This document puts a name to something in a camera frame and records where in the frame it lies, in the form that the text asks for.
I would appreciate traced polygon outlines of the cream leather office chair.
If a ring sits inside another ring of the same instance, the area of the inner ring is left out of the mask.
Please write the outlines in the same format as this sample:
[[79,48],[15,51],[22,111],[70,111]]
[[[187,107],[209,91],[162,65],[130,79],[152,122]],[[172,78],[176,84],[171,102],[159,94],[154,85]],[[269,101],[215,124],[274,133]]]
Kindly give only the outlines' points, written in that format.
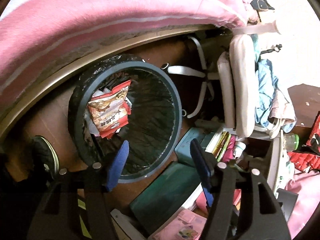
[[232,30],[233,38],[229,52],[222,53],[217,61],[217,72],[207,69],[203,49],[196,38],[190,39],[196,45],[202,70],[186,66],[171,66],[169,63],[161,66],[169,74],[194,76],[201,78],[202,85],[199,100],[195,110],[184,113],[188,119],[195,117],[204,102],[206,90],[214,95],[212,80],[220,80],[225,116],[225,126],[234,128],[241,138],[249,137],[255,127],[255,108],[258,99],[258,84],[255,80],[255,51],[251,34],[280,33],[276,21],[272,23],[248,25]]

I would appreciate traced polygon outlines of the red snack bag on desk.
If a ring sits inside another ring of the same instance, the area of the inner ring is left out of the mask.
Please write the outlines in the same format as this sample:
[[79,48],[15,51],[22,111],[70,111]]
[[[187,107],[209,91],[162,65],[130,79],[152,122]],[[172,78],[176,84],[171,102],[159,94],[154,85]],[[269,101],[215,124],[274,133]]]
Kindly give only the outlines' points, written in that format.
[[298,151],[289,152],[288,155],[299,172],[319,171],[319,112],[306,144]]

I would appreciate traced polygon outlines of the pink garment on chair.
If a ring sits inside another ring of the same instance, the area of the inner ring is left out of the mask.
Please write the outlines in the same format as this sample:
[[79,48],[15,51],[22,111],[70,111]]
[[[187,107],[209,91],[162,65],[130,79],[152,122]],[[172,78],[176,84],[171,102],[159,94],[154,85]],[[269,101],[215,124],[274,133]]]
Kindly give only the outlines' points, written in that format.
[[295,109],[287,89],[276,88],[274,91],[269,117],[284,120],[284,124],[296,122]]

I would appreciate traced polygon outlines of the red plastic snack bag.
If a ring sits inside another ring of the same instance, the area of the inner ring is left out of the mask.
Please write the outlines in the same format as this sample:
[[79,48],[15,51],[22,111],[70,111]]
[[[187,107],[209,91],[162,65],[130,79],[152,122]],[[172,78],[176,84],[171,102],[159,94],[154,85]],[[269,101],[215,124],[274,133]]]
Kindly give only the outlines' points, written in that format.
[[97,90],[87,103],[85,120],[89,132],[95,137],[110,139],[129,123],[132,103],[127,97],[131,80],[111,90]]

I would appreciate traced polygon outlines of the blue garment on chair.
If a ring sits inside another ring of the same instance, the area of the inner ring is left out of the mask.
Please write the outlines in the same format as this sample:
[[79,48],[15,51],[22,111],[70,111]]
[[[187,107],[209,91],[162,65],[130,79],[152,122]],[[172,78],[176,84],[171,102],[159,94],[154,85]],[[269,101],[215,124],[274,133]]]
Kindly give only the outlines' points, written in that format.
[[287,87],[277,76],[272,61],[263,57],[258,35],[252,34],[251,39],[255,53],[255,77],[258,82],[258,103],[255,107],[255,123],[267,129],[269,137],[273,139],[280,131],[285,133],[291,132],[296,122],[284,124],[284,120],[269,117],[274,91],[276,88],[285,90]]

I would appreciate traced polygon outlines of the black sneaker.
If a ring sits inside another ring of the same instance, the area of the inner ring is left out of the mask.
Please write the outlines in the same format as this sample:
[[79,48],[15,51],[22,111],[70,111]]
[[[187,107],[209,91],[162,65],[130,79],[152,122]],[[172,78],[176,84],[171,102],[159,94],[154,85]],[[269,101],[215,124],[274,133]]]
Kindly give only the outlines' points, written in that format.
[[34,165],[44,168],[52,179],[55,178],[60,169],[60,162],[56,151],[45,137],[33,137],[28,144],[27,152]]

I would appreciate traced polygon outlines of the round trash bin black liner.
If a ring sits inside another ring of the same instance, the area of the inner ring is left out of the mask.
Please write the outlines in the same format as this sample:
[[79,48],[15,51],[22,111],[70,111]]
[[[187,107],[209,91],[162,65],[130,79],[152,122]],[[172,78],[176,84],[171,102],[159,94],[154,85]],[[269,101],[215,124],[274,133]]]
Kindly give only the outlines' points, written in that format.
[[[112,137],[89,132],[92,116],[88,103],[93,94],[129,81],[131,112],[127,124]],[[132,54],[103,57],[85,66],[68,104],[68,131],[80,159],[92,166],[106,162],[124,141],[129,155],[120,183],[133,183],[153,175],[167,161],[180,134],[181,101],[176,86],[164,70]]]

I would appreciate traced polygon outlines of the pink white striped bed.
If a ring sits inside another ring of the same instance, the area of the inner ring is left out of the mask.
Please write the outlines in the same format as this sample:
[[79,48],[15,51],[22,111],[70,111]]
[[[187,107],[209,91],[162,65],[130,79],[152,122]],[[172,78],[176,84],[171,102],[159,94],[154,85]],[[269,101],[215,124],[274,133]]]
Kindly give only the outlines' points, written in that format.
[[256,21],[252,0],[1,0],[1,139],[84,65],[164,37]]

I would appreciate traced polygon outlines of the dark blue pillow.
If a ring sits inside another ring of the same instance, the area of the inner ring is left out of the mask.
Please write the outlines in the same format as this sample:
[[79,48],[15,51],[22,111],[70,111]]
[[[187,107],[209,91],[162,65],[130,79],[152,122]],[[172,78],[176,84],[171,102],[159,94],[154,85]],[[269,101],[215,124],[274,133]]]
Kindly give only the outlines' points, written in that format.
[[253,0],[251,6],[256,11],[274,10],[274,7],[272,7],[267,0]]

